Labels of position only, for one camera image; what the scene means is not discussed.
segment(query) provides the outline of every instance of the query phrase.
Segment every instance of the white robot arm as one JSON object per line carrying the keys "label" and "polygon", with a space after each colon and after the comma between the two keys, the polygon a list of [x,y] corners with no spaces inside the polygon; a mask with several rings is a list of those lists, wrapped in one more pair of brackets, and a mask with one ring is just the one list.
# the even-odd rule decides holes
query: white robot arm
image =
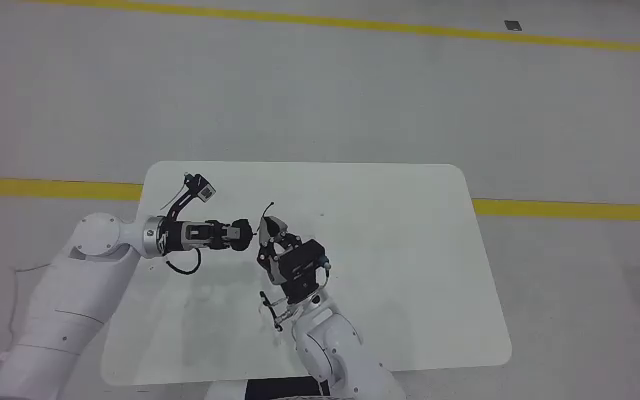
{"label": "white robot arm", "polygon": [[92,214],[78,223],[31,296],[24,332],[0,370],[0,398],[57,397],[114,313],[140,256],[159,255],[142,241],[142,227],[153,221],[124,224]]}
{"label": "white robot arm", "polygon": [[[86,345],[115,312],[141,256],[249,246],[253,233],[246,219],[232,225],[177,221],[189,201],[214,194],[201,175],[187,174],[185,186],[166,217],[127,224],[96,213],[78,223],[31,295],[24,331],[0,369],[0,399],[57,398]],[[187,275],[199,267],[183,271],[167,264]]]}
{"label": "white robot arm", "polygon": [[[259,234],[257,261],[286,296],[271,303],[261,292],[263,304],[271,311],[278,331],[282,331],[282,321],[300,315],[292,330],[296,352],[311,376],[327,382],[330,393],[325,394],[358,400],[405,400],[400,384],[365,351],[362,336],[324,290],[331,269],[324,247],[313,239],[302,243],[273,216],[263,216]],[[274,244],[284,251],[276,253]],[[322,286],[316,282],[319,268],[325,270]],[[277,315],[274,307],[284,300],[287,309]]]}

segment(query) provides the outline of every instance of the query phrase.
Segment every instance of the small object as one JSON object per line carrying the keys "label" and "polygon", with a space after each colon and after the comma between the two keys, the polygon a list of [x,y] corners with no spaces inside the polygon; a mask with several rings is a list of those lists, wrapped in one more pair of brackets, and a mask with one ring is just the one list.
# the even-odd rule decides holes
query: small object
{"label": "small object", "polygon": [[520,22],[518,21],[505,20],[504,25],[510,31],[518,31],[518,32],[522,31],[522,26],[520,26]]}

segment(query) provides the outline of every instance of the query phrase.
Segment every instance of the yellow stripe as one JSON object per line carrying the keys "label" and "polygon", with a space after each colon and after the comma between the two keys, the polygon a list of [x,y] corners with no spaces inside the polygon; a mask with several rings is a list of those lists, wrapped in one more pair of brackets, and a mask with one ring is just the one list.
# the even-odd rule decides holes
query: yellow stripe
{"label": "yellow stripe", "polygon": [[22,0],[23,2],[63,4],[69,6],[97,7],[121,11],[140,11],[157,14],[189,15],[196,17],[280,22],[333,28],[348,28],[396,32],[414,35],[447,36],[465,39],[493,40],[512,43],[529,43],[546,46],[567,46],[609,51],[640,51],[640,43],[614,42],[595,39],[525,35],[521,33],[483,32],[442,26],[399,24],[394,22],[365,21],[346,18],[316,17],[309,15],[282,14],[266,11],[222,10],[218,8],[140,3],[126,0]]}
{"label": "yellow stripe", "polygon": [[140,200],[142,185],[133,183],[0,179],[0,196],[89,200]]}
{"label": "yellow stripe", "polygon": [[[138,201],[141,193],[142,185],[134,183],[0,179],[0,197]],[[474,199],[473,205],[478,215],[640,220],[640,204]]]}
{"label": "yellow stripe", "polygon": [[533,218],[640,220],[640,204],[565,203],[473,199],[477,215]]}

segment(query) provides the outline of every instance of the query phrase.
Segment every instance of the gray floor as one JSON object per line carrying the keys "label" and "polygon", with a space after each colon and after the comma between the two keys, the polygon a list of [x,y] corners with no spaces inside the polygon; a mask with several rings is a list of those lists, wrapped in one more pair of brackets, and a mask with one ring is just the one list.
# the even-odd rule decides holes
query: gray floor
{"label": "gray floor", "polygon": [[[165,2],[640,37],[634,1]],[[4,177],[142,182],[171,159],[452,163],[475,197],[640,203],[640,53],[6,1],[0,54]],[[0,325],[7,267],[49,261],[86,214],[136,207],[0,198]],[[513,357],[401,373],[410,398],[640,398],[640,223],[479,221]],[[40,274],[19,277],[16,327]],[[203,398],[206,383],[106,385],[103,343],[65,400]]]}

